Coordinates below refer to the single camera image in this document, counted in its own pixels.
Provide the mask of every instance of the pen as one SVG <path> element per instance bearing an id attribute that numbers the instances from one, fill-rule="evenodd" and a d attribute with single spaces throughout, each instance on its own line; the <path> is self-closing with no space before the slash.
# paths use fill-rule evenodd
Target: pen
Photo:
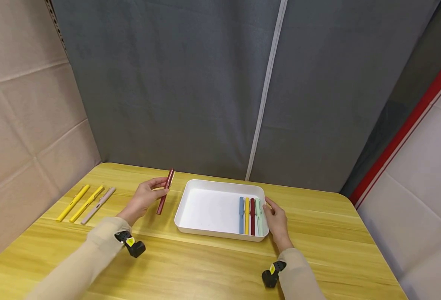
<path id="1" fill-rule="evenodd" d="M 107 190 L 107 192 L 105 193 L 105 195 L 100 198 L 99 203 L 97 203 L 97 205 L 95 206 L 95 208 L 92 208 L 92 210 L 89 212 L 88 215 L 85 216 L 85 218 L 80 222 L 82 225 L 85 225 L 90 218 L 92 218 L 92 216 L 99 210 L 99 208 L 107 202 L 107 200 L 110 198 L 110 196 L 115 192 L 115 187 L 111 187 L 109 190 Z"/>
<path id="2" fill-rule="evenodd" d="M 251 199 L 251 235 L 255 235 L 255 199 Z"/>
<path id="3" fill-rule="evenodd" d="M 169 176 L 167 176 L 167 181 L 165 182 L 164 189 L 169 189 L 170 185 L 172 184 L 172 179 L 174 178 L 174 169 L 170 169 Z M 159 207 L 157 209 L 157 214 L 160 215 L 162 213 L 162 209 L 164 208 L 165 198 L 167 195 L 160 198 Z"/>
<path id="4" fill-rule="evenodd" d="M 262 212 L 263 209 L 260 207 L 260 199 L 255 199 L 255 215 L 257 217 L 257 232 L 259 234 L 259 237 L 264 235 L 264 227 L 262 225 Z"/>
<path id="5" fill-rule="evenodd" d="M 89 189 L 90 185 L 84 185 L 82 189 L 80 189 L 80 192 L 77 193 L 77 195 L 73 196 L 72 201 L 69 203 L 69 205 L 64 209 L 64 211 L 55 219 L 57 222 L 62 222 L 62 220 L 65 218 L 65 216 L 73 209 L 73 207 L 79 202 L 79 200 L 82 198 L 82 196 L 85 195 L 85 192 Z"/>
<path id="6" fill-rule="evenodd" d="M 239 200 L 239 233 L 244 233 L 244 197 Z"/>
<path id="7" fill-rule="evenodd" d="M 79 208 L 79 210 L 75 213 L 75 215 L 72 216 L 72 218 L 69 220 L 69 222 L 73 223 L 75 220 L 77 220 L 78 217 L 85 211 L 86 208 L 99 196 L 99 194 L 104 190 L 104 186 L 101 185 L 93 194 L 92 196 L 87 199 L 87 201 L 84 203 L 84 205 Z"/>
<path id="8" fill-rule="evenodd" d="M 249 199 L 245 197 L 245 206 L 244 206 L 244 213 L 245 213 L 245 227 L 244 227 L 244 234 L 249 234 Z"/>

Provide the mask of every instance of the gray curtain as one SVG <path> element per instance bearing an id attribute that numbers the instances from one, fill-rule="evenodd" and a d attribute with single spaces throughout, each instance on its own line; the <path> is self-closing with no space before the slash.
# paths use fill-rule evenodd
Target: gray curtain
<path id="1" fill-rule="evenodd" d="M 103 161 L 243 179 L 279 0 L 54 0 Z M 251 180 L 338 192 L 437 0 L 287 5 Z"/>
<path id="2" fill-rule="evenodd" d="M 419 39 L 367 143 L 341 190 L 349 197 L 441 70 L 441 3 Z"/>
<path id="3" fill-rule="evenodd" d="M 251 180 L 339 192 L 437 2 L 289 1 Z"/>
<path id="4" fill-rule="evenodd" d="M 244 179 L 279 1 L 53 1 L 103 161 Z"/>

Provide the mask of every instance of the red pen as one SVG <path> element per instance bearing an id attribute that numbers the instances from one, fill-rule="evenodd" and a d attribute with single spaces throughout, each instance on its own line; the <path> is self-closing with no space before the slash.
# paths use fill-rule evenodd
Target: red pen
<path id="1" fill-rule="evenodd" d="M 174 169 L 170 169 L 169 176 L 167 176 L 167 181 L 165 182 L 164 189 L 169 189 L 172 184 L 172 179 L 174 178 Z M 162 209 L 164 208 L 164 202 L 167 195 L 160 198 L 159 208 L 157 209 L 157 214 L 160 215 L 162 213 Z"/>
<path id="2" fill-rule="evenodd" d="M 251 235 L 255 235 L 255 199 L 251 198 Z"/>

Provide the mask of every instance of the finger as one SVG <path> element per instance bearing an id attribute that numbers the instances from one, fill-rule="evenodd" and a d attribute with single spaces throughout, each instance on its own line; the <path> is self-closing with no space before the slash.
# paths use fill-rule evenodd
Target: finger
<path id="1" fill-rule="evenodd" d="M 268 222 L 270 218 L 272 218 L 274 215 L 272 214 L 272 211 L 267 204 L 264 204 L 262 208 L 264 209 L 265 217 L 267 218 L 267 222 Z"/>
<path id="2" fill-rule="evenodd" d="M 151 187 L 151 189 L 153 190 L 153 189 L 163 188 L 163 187 L 165 186 L 165 183 L 166 183 L 166 182 L 167 182 L 167 181 L 164 181 L 164 182 L 161 182 L 161 183 L 155 184 L 153 187 Z"/>
<path id="3" fill-rule="evenodd" d="M 155 199 L 158 199 L 160 197 L 167 195 L 168 192 L 169 189 L 161 189 L 161 190 L 153 190 L 152 194 L 154 195 Z"/>
<path id="4" fill-rule="evenodd" d="M 154 186 L 158 185 L 159 183 L 165 183 L 166 181 L 167 181 L 167 177 L 157 177 L 157 178 L 152 178 L 151 180 L 147 180 L 144 183 L 147 184 L 148 187 L 153 189 Z"/>
<path id="5" fill-rule="evenodd" d="M 274 201 L 272 201 L 272 199 L 270 199 L 269 197 L 265 197 L 265 202 L 267 202 L 274 211 L 278 211 L 278 210 L 282 210 L 282 208 L 280 206 L 277 205 L 277 203 L 275 203 Z"/>

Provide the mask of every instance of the wood grain surface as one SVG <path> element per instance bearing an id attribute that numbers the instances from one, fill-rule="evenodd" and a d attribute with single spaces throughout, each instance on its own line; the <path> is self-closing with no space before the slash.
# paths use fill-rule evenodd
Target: wood grain surface
<path id="1" fill-rule="evenodd" d="M 166 170 L 113 163 L 95 167 L 0 255 L 0 299 L 22 299 L 82 244 L 103 217 L 116 215 L 139 183 L 167 174 Z M 132 229 L 147 251 L 134 259 L 122 250 L 84 299 L 283 299 L 280 288 L 268 290 L 262 284 L 262 271 L 278 255 L 270 235 L 256 243 L 177 230 L 174 215 L 191 179 L 245 183 L 177 172 L 162 214 L 155 214 L 154 205 Z M 91 188 L 65 220 L 57 223 L 57 216 L 85 184 Z M 262 187 L 285 209 L 293 244 L 310 263 L 327 299 L 406 299 L 347 198 L 316 190 L 249 184 Z M 86 225 L 80 221 L 100 197 L 69 224 L 69 217 L 100 185 L 117 190 Z"/>

